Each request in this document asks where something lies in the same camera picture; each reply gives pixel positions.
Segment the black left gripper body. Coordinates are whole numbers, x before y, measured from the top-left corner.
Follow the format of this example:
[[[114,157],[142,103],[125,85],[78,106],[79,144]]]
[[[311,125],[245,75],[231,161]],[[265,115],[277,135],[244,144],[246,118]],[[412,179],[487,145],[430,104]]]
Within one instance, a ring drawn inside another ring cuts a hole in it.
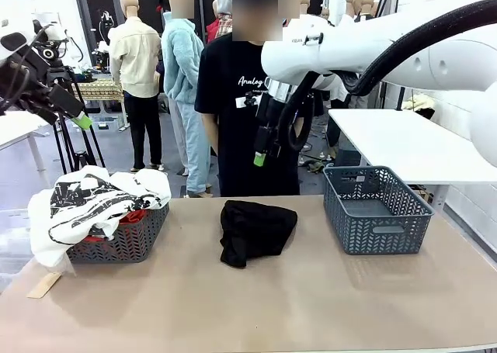
[[[38,46],[1,45],[1,111],[17,108],[16,102],[23,95],[50,104],[46,84],[49,65],[37,51]]]

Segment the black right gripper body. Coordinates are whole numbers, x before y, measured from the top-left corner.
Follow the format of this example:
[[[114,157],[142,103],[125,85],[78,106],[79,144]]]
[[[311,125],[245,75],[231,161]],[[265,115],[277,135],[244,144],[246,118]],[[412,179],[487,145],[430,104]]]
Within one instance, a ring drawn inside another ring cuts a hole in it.
[[[262,93],[255,118],[259,128],[277,128],[286,103]]]

